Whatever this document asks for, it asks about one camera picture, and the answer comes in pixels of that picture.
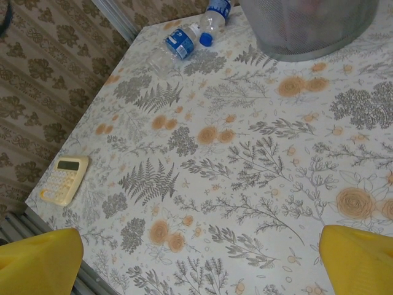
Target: table cover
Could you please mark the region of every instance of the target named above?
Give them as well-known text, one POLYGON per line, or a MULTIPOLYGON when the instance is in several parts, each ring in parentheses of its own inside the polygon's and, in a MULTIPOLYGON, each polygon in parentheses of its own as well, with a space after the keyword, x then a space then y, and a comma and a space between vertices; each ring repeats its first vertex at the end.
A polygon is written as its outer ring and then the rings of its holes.
POLYGON ((256 47, 240 7, 211 48, 160 80, 144 28, 65 142, 90 165, 72 203, 28 205, 75 227, 120 294, 333 295, 324 225, 393 234, 393 1, 319 60, 256 47))

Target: bottle cap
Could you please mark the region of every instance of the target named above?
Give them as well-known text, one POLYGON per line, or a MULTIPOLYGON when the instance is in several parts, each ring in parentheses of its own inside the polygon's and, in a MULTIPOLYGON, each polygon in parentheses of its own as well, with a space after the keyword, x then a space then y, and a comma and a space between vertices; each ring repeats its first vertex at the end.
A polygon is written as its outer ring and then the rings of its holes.
POLYGON ((191 31, 195 34, 196 37, 198 37, 201 33, 201 28, 198 26, 197 23, 193 23, 190 25, 191 31))
POLYGON ((209 33, 202 33, 199 42, 203 46, 210 47, 211 44, 213 43, 213 36, 210 35, 209 33))

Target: yellow object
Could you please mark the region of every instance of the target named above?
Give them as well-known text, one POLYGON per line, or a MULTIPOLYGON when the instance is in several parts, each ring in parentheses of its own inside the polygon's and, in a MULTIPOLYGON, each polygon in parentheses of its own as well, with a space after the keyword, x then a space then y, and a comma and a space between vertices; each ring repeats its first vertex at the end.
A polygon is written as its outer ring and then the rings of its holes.
POLYGON ((0 294, 69 295, 83 252, 76 229, 60 229, 0 246, 0 294))
POLYGON ((60 157, 40 191, 40 198, 59 206, 67 206, 78 190, 87 165, 88 157, 60 157))
POLYGON ((325 226, 319 252, 336 295, 393 294, 393 238, 325 226))

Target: blue bottle cap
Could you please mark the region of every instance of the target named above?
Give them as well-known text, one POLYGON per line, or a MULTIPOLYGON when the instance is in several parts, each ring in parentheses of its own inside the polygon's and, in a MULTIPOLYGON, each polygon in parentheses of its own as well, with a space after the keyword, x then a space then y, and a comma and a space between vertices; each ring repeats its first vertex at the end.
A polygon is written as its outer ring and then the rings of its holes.
POLYGON ((199 38, 200 44, 206 47, 210 47, 213 43, 213 36, 209 33, 202 33, 201 37, 199 38))

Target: calculator display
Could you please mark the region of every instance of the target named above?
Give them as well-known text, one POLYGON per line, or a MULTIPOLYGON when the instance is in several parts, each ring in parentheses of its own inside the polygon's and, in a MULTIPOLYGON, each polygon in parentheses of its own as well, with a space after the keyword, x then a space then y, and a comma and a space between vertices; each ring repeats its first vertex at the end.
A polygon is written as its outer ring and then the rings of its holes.
POLYGON ((59 161, 59 164, 57 165, 57 169, 78 171, 79 162, 59 161))

